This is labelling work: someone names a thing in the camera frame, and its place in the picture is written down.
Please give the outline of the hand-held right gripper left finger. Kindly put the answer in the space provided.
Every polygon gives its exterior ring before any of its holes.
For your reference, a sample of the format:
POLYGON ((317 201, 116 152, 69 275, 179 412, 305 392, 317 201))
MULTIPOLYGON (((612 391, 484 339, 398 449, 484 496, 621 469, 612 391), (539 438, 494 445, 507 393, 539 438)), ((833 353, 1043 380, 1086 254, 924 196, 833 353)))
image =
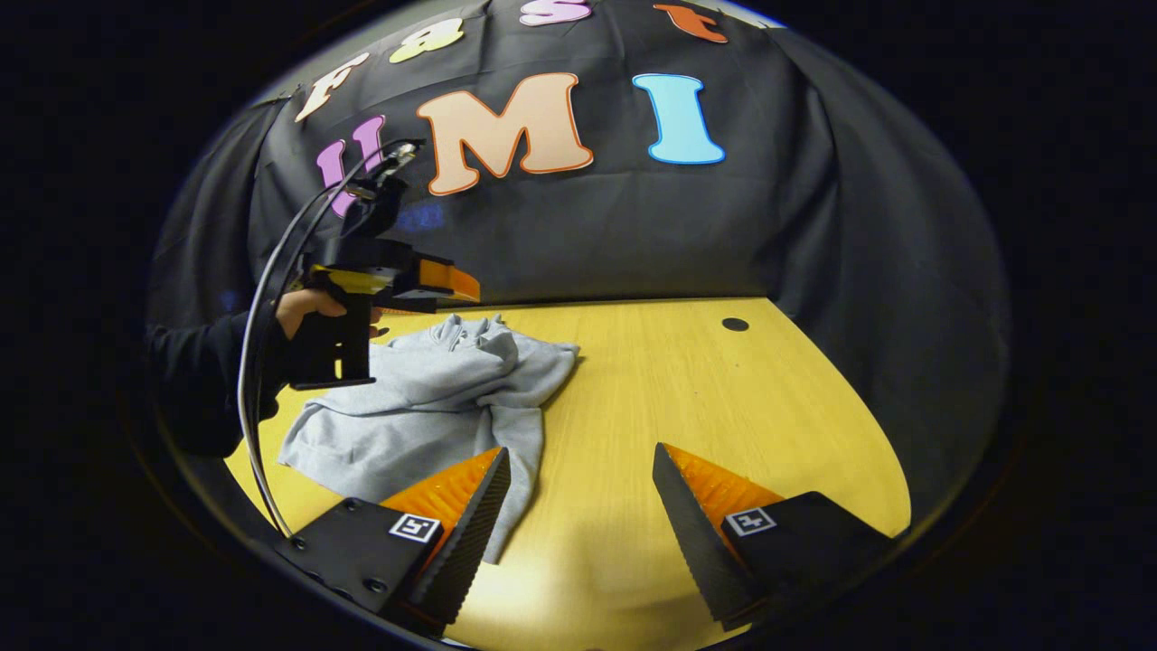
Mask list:
POLYGON ((345 498, 277 556, 358 609, 434 637, 458 617, 513 482, 491 447, 381 503, 345 498))

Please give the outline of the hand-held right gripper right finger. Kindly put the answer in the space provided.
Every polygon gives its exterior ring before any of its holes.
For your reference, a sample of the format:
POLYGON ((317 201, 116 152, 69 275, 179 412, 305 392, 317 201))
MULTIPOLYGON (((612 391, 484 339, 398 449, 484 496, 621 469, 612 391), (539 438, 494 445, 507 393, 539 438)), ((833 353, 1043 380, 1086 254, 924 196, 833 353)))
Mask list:
POLYGON ((653 481, 681 557, 725 630, 784 626, 863 580, 892 537, 821 491, 782 497, 659 442, 653 481))

